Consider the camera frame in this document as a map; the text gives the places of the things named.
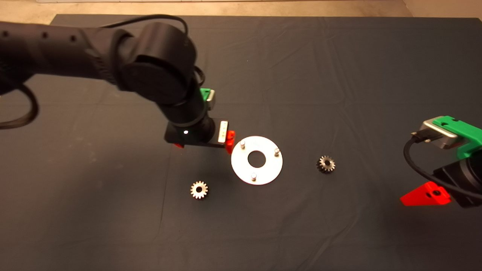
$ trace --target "white metal disc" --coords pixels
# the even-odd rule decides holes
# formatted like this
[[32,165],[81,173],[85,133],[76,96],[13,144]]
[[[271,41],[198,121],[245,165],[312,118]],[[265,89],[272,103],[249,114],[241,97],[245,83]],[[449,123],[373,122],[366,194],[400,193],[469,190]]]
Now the white metal disc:
[[[253,151],[264,154],[266,162],[262,167],[253,167],[249,164],[248,156]],[[283,167],[283,156],[273,141],[254,135],[242,139],[234,146],[231,154],[231,166],[234,173],[245,183],[264,185],[276,179],[280,174]]]

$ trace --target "green mount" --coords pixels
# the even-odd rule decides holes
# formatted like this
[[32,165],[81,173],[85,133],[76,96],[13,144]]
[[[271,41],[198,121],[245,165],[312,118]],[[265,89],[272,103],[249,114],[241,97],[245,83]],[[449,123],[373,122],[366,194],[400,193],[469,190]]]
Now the green mount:
[[201,88],[201,95],[202,95],[202,99],[204,101],[207,101],[207,99],[209,97],[209,93],[211,93],[210,88]]
[[457,158],[470,157],[475,151],[482,148],[482,129],[466,122],[459,121],[451,116],[443,116],[433,121],[436,126],[463,137],[468,142],[457,148]]

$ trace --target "dark gray tablecloth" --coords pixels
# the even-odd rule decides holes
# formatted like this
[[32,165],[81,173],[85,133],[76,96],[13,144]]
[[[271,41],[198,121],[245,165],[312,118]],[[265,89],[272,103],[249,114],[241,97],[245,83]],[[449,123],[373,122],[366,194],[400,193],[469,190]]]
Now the dark gray tablecloth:
[[[125,16],[59,15],[94,27]],[[152,103],[35,76],[38,119],[0,131],[0,270],[479,270],[482,209],[404,207],[402,147],[423,120],[482,127],[478,19],[187,17],[213,117],[283,153],[250,186],[222,150],[177,149]],[[143,23],[127,29],[139,33]],[[0,99],[3,120],[27,109]],[[316,160],[336,160],[331,175]],[[417,146],[433,169],[453,151]],[[190,185],[202,180],[209,198]]]

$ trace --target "metal gear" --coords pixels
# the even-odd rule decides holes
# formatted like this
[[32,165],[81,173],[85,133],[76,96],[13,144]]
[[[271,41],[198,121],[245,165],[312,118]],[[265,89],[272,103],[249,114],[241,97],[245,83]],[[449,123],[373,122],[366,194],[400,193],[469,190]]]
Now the metal gear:
[[191,195],[193,198],[202,200],[208,194],[208,185],[198,181],[191,186]]
[[335,170],[335,161],[330,156],[323,155],[316,163],[316,167],[323,173],[331,173]]

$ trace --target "red plastic piece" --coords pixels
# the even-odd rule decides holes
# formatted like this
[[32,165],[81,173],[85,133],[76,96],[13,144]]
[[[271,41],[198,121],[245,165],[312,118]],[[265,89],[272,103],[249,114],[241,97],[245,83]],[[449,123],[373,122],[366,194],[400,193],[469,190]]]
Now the red plastic piece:
[[400,198],[405,206],[445,205],[452,199],[445,188],[430,181]]
[[228,131],[228,133],[226,134],[226,142],[224,144],[224,147],[226,148],[226,151],[228,151],[228,154],[233,153],[235,135],[236,133],[234,131]]

